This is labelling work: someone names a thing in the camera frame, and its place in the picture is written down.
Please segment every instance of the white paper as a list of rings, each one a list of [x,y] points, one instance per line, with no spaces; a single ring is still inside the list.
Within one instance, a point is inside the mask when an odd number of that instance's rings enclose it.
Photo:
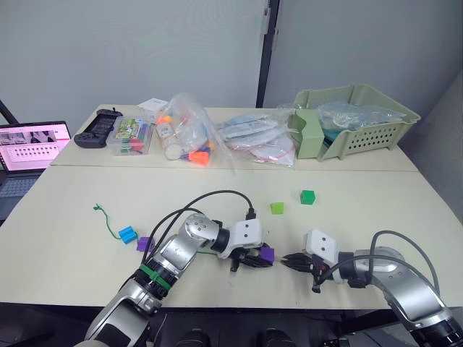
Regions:
[[[161,100],[161,99],[156,99],[152,98],[150,100],[146,100],[140,104],[138,104],[139,107],[143,107],[149,111],[156,112],[158,109],[163,107],[164,105],[167,104],[167,101]]]

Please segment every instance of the black cable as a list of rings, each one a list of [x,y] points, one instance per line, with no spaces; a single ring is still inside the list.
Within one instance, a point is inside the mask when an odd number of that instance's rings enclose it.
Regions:
[[[395,235],[403,240],[407,241],[409,244],[411,244],[425,259],[426,263],[428,264],[428,267],[431,271],[431,275],[433,276],[433,282],[434,282],[434,290],[438,295],[441,295],[441,289],[439,288],[439,279],[437,277],[436,269],[434,269],[433,263],[430,261],[428,255],[421,249],[420,246],[418,246],[413,240],[409,239],[405,235],[402,235],[401,233],[398,233],[396,231],[390,231],[390,230],[382,230],[376,233],[372,240],[371,240],[371,246],[370,246],[370,255],[375,254],[375,248],[376,248],[376,241],[378,240],[378,237],[384,234],[390,234],[390,235]],[[371,279],[373,278],[373,263],[371,260],[369,261],[368,264],[368,275],[367,275],[367,283],[370,284]]]
[[[383,347],[372,335],[367,334],[365,331],[363,332],[363,335],[366,335],[371,341],[373,341],[377,346]]]
[[[148,254],[148,250],[150,249],[150,245],[151,245],[151,242],[153,240],[153,237],[154,237],[154,234],[156,233],[156,231],[159,229],[159,227],[166,221],[168,220],[171,216],[173,215],[176,215],[176,218],[174,219],[174,221],[169,224],[169,229],[171,227],[172,224],[174,224],[174,222],[177,220],[177,218],[185,211],[192,211],[192,212],[196,212],[196,213],[201,213],[203,214],[201,211],[195,209],[195,208],[189,208],[189,207],[184,207],[184,208],[181,208],[180,210],[176,210],[172,213],[169,213],[166,217],[162,218],[161,221],[154,227],[153,231],[151,231],[151,234],[150,234],[150,237],[148,239],[148,243],[146,244],[146,248],[145,248],[145,251],[143,252],[143,258],[142,258],[142,264],[146,261],[146,256]]]
[[[255,214],[254,214],[254,207],[252,206],[252,203],[251,203],[251,200],[249,199],[249,197],[247,197],[246,195],[244,195],[243,193],[241,192],[237,192],[236,190],[228,190],[228,189],[224,189],[224,190],[214,190],[213,192],[209,192],[209,193],[206,193],[206,194],[203,194],[201,195],[200,197],[197,197],[196,199],[194,199],[193,201],[189,202],[188,204],[185,205],[184,209],[187,209],[189,208],[191,205],[195,204],[196,202],[200,201],[201,199],[204,199],[205,197],[210,197],[211,195],[215,195],[215,194],[236,194],[236,195],[239,195],[240,197],[242,197],[243,199],[246,200],[247,204],[249,205],[249,211],[247,213],[247,216],[251,215],[254,215],[254,218],[255,218]],[[159,246],[162,244],[162,241],[166,238],[167,236],[167,233],[170,231],[171,227],[174,225],[174,223],[177,221],[177,219],[179,219],[180,215],[182,214],[182,212],[178,213],[175,218],[172,220],[172,222],[167,226],[166,230],[164,231],[164,233],[162,234],[161,238],[158,240],[158,242],[156,242],[156,245],[154,246],[153,250],[151,251],[150,253],[150,257],[158,250]]]
[[[408,262],[405,262],[404,260],[397,259],[394,257],[389,257],[388,255],[379,255],[379,254],[366,254],[366,255],[357,255],[355,257],[350,257],[349,259],[345,259],[342,262],[338,262],[337,264],[333,265],[328,271],[326,271],[320,279],[318,280],[317,283],[314,283],[316,286],[320,286],[323,284],[326,280],[328,280],[333,273],[338,270],[341,266],[349,263],[349,262],[355,262],[357,260],[362,260],[362,259],[383,259],[383,260],[389,260],[391,262],[396,262],[400,265],[403,265],[413,271],[416,276],[424,280],[429,286],[432,286],[432,284],[429,282],[429,280],[416,268],[411,266]]]

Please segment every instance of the purple cube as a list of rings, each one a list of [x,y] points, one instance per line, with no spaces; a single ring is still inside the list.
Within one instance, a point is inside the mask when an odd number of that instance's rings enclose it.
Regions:
[[[137,243],[137,251],[140,251],[140,252],[144,252],[145,249],[146,249],[146,245],[148,244],[148,241],[150,240],[149,237],[140,237],[138,239],[138,243]],[[154,248],[154,240],[152,240],[151,244],[150,244],[150,249],[148,250],[149,252],[151,252]]]
[[[261,247],[260,257],[273,264],[273,262],[275,261],[275,249],[270,247]]]

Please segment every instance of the white wall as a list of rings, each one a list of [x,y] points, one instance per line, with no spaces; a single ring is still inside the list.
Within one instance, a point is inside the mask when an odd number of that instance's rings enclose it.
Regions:
[[[21,122],[189,92],[255,105],[265,0],[1,0],[0,99]]]
[[[281,0],[264,106],[368,83],[425,116],[462,68],[462,0]]]
[[[463,223],[463,72],[402,148]]]

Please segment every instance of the laptop screen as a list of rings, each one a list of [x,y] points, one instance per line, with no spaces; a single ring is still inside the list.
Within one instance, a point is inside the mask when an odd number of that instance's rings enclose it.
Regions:
[[[40,170],[71,140],[63,121],[0,126],[0,159],[8,171]]]

